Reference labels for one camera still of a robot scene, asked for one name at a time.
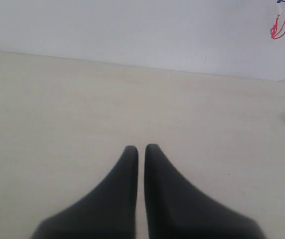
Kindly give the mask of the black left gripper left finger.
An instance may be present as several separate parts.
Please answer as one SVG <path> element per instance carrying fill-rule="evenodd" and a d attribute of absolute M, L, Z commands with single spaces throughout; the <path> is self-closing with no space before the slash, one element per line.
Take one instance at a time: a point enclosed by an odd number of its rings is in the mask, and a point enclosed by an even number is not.
<path fill-rule="evenodd" d="M 85 197 L 42 221 L 33 239 L 134 239 L 139 155 L 126 146 L 109 174 Z"/>

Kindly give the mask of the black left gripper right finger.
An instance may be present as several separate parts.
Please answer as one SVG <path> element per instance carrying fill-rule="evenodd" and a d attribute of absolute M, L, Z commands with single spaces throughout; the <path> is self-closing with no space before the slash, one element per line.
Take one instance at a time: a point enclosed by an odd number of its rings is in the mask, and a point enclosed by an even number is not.
<path fill-rule="evenodd" d="M 194 187 L 157 144 L 144 158 L 144 199 L 151 239 L 264 239 L 259 225 Z"/>

